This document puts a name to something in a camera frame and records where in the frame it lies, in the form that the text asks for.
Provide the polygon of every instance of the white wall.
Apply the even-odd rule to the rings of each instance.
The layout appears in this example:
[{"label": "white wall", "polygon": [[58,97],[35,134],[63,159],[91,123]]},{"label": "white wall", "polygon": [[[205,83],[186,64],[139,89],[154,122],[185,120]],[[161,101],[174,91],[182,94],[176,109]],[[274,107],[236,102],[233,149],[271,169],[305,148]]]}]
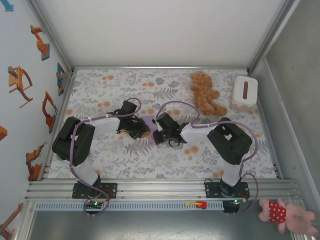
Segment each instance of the white wall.
[{"label": "white wall", "polygon": [[[59,59],[53,46],[50,46],[50,58],[42,61],[36,37],[30,30],[31,24],[39,27],[36,18],[25,0],[10,0],[10,3],[14,5],[13,12],[5,12],[0,4],[0,126],[8,131],[0,141],[0,224],[26,195],[29,184],[26,153],[49,141],[48,126],[42,113],[45,91],[49,92],[58,110],[64,97],[58,97],[56,70]],[[48,42],[43,33],[40,36]],[[19,107],[25,99],[18,90],[9,93],[14,88],[8,85],[9,66],[25,69],[33,83],[25,91],[33,100],[22,108]],[[23,77],[23,84],[29,85],[26,77]],[[49,103],[47,112],[54,114]],[[38,163],[45,158],[48,149],[47,144],[36,160]]]},{"label": "white wall", "polygon": [[74,66],[249,66],[285,0],[37,0]]}]

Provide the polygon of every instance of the tissue box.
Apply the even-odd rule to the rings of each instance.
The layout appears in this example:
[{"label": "tissue box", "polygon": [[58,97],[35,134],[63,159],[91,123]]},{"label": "tissue box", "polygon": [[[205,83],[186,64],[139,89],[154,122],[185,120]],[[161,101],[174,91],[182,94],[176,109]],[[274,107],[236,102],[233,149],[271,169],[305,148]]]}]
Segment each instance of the tissue box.
[{"label": "tissue box", "polygon": [[248,112],[256,103],[258,81],[252,77],[237,76],[231,95],[230,108]]}]

